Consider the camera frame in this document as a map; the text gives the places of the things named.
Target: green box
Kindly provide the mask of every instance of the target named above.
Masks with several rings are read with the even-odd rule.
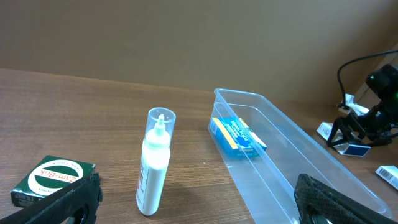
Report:
[[[95,165],[55,156],[45,156],[28,175],[11,190],[12,203],[28,207],[62,187],[95,172]]]

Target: table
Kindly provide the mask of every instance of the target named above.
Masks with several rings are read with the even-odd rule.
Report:
[[[207,131],[214,97],[210,91],[0,69],[0,218],[20,209],[9,191],[50,154],[96,164],[104,193],[97,223],[253,223]],[[273,102],[325,146],[316,128],[335,119],[334,106]],[[147,112],[155,106],[173,110],[177,122],[160,208],[144,217],[136,184]],[[398,191],[374,174],[379,165],[398,166],[396,146],[372,149],[364,158],[327,151],[398,220]]]

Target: wooden table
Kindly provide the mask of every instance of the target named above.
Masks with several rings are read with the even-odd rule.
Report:
[[[96,164],[104,201],[97,223],[253,223],[207,131],[214,94],[164,86],[112,82],[0,69],[0,218],[13,207],[9,191],[45,155]],[[332,106],[274,102],[325,145],[316,133],[333,121]],[[147,112],[168,107],[177,115],[169,169],[158,212],[140,214],[136,184]],[[395,145],[364,158],[327,149],[398,217],[398,191],[374,174],[398,166]]]

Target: white oval logo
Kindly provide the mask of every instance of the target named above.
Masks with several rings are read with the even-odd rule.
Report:
[[[76,173],[78,174],[78,177],[72,176],[72,175],[67,175],[67,174],[61,174],[58,172],[53,172],[46,170],[46,167],[51,167],[51,166],[65,166],[72,168]],[[66,159],[57,159],[54,161],[49,161],[46,163],[43,163],[36,167],[29,175],[29,178],[27,179],[27,184],[30,187],[30,189],[39,194],[39,195],[44,195],[48,196],[61,188],[51,188],[51,187],[45,187],[43,185],[40,185],[35,178],[35,175],[41,176],[41,177],[46,177],[49,179],[54,179],[54,180],[60,180],[64,182],[69,182],[73,183],[74,181],[80,179],[83,177],[83,169],[77,162],[69,161]]]

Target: white bottle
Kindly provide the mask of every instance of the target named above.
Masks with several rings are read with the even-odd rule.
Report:
[[[137,206],[144,215],[153,215],[159,207],[174,123],[175,114],[167,108],[152,108],[148,113],[136,194]]]

